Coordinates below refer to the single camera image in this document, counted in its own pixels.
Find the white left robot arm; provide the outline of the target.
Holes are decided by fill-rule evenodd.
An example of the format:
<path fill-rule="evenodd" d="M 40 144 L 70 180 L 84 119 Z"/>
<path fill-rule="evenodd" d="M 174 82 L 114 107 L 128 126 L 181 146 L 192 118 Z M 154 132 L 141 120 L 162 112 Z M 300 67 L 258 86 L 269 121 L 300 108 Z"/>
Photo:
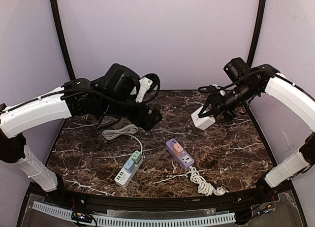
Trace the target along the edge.
<path fill-rule="evenodd" d="M 36 157 L 24 132 L 53 121 L 81 115 L 125 118 L 145 131 L 162 120 L 161 112 L 150 108 L 150 100 L 136 102 L 137 95 L 106 93 L 88 79 L 77 79 L 15 106 L 0 106 L 0 160 L 17 166 L 47 193 L 62 193 L 63 179 Z"/>

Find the blue plug adapter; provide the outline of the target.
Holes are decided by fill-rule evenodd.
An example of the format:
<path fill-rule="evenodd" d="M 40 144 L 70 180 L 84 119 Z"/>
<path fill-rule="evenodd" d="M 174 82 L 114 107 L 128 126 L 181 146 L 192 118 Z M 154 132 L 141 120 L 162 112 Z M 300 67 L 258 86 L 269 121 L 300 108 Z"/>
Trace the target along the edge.
<path fill-rule="evenodd" d="M 128 160 L 124 164 L 124 169 L 126 170 L 127 173 L 132 174 L 133 171 L 135 170 L 135 164 L 133 160 Z"/>

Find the white cube socket adapter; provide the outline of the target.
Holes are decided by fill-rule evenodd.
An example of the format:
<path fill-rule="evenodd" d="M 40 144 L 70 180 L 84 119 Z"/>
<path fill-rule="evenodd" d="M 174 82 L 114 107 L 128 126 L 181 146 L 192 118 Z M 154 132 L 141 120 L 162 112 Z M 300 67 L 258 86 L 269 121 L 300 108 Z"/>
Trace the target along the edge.
<path fill-rule="evenodd" d="M 207 117 L 200 118 L 198 114 L 201 111 L 202 107 L 203 106 L 199 107 L 197 110 L 195 110 L 191 114 L 191 119 L 192 119 L 193 124 L 196 128 L 198 128 L 200 130 L 205 130 L 208 127 L 212 126 L 216 122 L 216 120 L 213 116 L 207 116 Z"/>

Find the green plug adapter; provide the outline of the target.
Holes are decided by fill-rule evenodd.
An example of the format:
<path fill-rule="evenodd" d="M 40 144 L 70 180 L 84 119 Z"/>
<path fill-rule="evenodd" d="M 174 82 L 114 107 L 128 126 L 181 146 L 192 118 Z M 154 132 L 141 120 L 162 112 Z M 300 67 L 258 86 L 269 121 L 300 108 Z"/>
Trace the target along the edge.
<path fill-rule="evenodd" d="M 134 164 L 139 164 L 142 161 L 142 153 L 140 151 L 135 151 L 131 155 L 131 160 Z"/>

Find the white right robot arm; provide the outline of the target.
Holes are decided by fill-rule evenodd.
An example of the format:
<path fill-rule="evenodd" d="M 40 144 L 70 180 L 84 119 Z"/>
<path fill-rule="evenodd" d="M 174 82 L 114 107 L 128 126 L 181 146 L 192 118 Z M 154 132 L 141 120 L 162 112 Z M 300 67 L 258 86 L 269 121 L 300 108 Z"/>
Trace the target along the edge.
<path fill-rule="evenodd" d="M 306 93 L 315 98 L 315 71 L 311 68 L 296 67 L 293 69 L 275 66 L 284 77 L 296 86 L 300 86 Z M 223 70 L 211 71 L 209 73 L 198 73 L 200 80 L 197 86 L 208 86 L 219 84 L 226 86 L 231 83 Z M 280 163 L 292 155 L 305 142 L 312 133 L 305 122 L 295 115 L 289 108 L 277 99 L 262 93 L 261 97 L 256 97 L 250 104 L 254 118 L 262 129 L 264 137 L 272 150 L 277 163 Z M 293 178 L 293 183 L 298 189 L 314 189 L 315 186 L 315 166 L 305 174 L 297 175 Z"/>

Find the white power strip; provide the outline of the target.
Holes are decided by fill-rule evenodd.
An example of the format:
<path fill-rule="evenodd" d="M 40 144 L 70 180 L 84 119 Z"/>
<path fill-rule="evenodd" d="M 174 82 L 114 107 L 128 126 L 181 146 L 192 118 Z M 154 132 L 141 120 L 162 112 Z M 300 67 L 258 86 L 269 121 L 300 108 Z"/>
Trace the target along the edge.
<path fill-rule="evenodd" d="M 133 171 L 132 174 L 127 173 L 126 170 L 124 169 L 124 166 L 123 166 L 114 179 L 116 184 L 119 185 L 120 187 L 125 188 L 129 184 L 131 179 L 134 177 L 136 172 L 138 171 L 142 162 L 143 162 L 143 158 L 139 164 L 135 164 L 135 170 Z"/>

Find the pink plug adapter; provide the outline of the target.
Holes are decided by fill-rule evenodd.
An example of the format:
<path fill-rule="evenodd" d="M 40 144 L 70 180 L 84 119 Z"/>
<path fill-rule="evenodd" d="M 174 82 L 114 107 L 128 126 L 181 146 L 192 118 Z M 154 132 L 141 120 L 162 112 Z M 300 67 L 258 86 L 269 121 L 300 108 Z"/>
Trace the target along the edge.
<path fill-rule="evenodd" d="M 184 153 L 184 149 L 179 143 L 176 143 L 173 145 L 173 153 L 176 157 L 180 158 Z"/>

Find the purple power strip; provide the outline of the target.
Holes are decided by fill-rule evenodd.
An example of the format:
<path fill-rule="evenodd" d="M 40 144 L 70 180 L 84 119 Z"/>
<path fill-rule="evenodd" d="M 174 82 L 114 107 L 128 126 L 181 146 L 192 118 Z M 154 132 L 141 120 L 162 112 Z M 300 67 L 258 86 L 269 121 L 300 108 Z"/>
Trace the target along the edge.
<path fill-rule="evenodd" d="M 183 155 L 178 158 L 173 153 L 173 145 L 179 143 L 176 139 L 172 138 L 166 141 L 166 148 L 170 152 L 170 154 L 177 160 L 177 162 L 182 166 L 183 169 L 188 170 L 194 166 L 194 159 L 188 154 L 188 152 L 184 149 Z"/>

